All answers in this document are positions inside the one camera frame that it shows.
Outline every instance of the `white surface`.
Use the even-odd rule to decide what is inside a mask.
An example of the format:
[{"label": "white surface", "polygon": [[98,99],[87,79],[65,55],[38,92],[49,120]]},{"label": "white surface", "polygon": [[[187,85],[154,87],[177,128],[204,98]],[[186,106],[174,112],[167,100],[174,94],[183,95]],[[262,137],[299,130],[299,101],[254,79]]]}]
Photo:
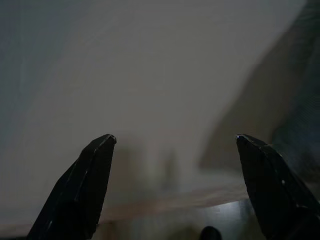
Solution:
[{"label": "white surface", "polygon": [[303,3],[1,1],[0,224],[33,221],[105,133],[106,204],[237,181],[203,174],[203,147]]}]

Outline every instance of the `gray wall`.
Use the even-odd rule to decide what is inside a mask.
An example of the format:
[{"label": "gray wall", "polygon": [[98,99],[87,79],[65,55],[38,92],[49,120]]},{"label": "gray wall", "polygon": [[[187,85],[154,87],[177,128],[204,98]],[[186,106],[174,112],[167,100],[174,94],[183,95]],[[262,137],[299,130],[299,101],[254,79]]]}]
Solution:
[{"label": "gray wall", "polygon": [[[221,133],[226,145],[210,158],[219,168],[199,162],[303,4],[2,0],[0,224],[33,221],[58,177],[105,133],[118,141],[109,206],[241,181],[238,170],[223,167],[239,167],[234,135],[270,139],[290,94],[279,107],[269,104],[275,117],[263,133],[265,112],[256,115],[257,127],[231,121]],[[263,80],[272,96],[274,86]]]}]

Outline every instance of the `blurry background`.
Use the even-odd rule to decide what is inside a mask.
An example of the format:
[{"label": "blurry background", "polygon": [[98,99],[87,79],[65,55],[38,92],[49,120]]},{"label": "blurry background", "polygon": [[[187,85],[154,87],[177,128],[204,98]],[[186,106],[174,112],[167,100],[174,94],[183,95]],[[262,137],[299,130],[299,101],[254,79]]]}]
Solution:
[{"label": "blurry background", "polygon": [[105,133],[108,207],[245,189],[234,137],[271,143],[288,116],[304,4],[1,0],[0,225],[32,223]]}]

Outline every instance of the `black object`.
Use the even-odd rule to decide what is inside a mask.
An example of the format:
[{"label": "black object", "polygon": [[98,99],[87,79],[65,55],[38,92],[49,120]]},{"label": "black object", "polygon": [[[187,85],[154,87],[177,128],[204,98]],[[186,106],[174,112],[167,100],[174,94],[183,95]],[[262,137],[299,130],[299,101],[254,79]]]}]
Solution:
[{"label": "black object", "polygon": [[269,145],[237,136],[246,189],[268,240],[320,239],[320,205]]},{"label": "black object", "polygon": [[96,231],[104,203],[116,138],[90,142],[60,177],[27,240],[86,240]]},{"label": "black object", "polygon": [[200,233],[199,240],[222,240],[220,232],[213,226],[206,226]]}]

